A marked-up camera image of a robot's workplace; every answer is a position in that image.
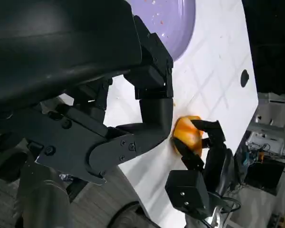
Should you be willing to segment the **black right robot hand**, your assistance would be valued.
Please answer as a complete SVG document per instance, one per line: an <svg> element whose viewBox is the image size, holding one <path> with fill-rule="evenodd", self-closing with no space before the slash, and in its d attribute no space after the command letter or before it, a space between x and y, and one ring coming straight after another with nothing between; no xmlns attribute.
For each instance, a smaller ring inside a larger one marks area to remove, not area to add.
<svg viewBox="0 0 285 228"><path fill-rule="evenodd" d="M224 195L233 180L234 157L225 145L219 121L205 121L198 116L181 117L171 139L186 168L202 173L209 192Z"/></svg>

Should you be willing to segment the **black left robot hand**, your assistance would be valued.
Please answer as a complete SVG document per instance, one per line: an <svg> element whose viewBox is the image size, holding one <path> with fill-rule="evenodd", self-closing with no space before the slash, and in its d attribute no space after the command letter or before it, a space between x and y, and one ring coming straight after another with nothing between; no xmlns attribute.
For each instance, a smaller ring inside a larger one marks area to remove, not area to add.
<svg viewBox="0 0 285 228"><path fill-rule="evenodd" d="M124 0L0 0L0 132L36 162L101 185L170 134L173 60ZM104 125L109 86L134 86L142 121Z"/></svg>

